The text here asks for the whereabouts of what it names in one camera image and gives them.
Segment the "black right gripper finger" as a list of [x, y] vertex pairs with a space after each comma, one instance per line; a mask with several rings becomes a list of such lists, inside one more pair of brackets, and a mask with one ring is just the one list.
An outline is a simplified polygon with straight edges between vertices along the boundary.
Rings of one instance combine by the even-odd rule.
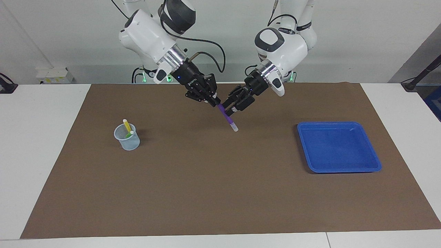
[[214, 95], [197, 95], [194, 93], [186, 93], [185, 96], [197, 102], [209, 103], [211, 106], [217, 106], [221, 103], [221, 100], [219, 97], [217, 97], [216, 93]]
[[204, 97], [205, 100], [208, 100], [209, 98], [216, 99], [217, 97], [217, 84], [214, 74], [208, 74], [204, 76], [204, 82], [206, 83], [205, 91], [206, 96]]

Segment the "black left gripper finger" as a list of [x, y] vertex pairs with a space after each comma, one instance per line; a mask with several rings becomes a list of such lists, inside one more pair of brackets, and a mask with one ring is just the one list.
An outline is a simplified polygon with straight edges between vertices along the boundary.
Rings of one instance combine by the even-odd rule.
[[255, 98], [252, 95], [246, 95], [244, 97], [231, 96], [229, 99], [232, 103], [232, 105], [229, 107], [229, 114], [233, 114], [238, 111], [243, 111], [249, 105], [255, 102]]
[[244, 86], [236, 86], [227, 96], [227, 99], [222, 103], [225, 110], [232, 108], [237, 103], [247, 97], [247, 88]]

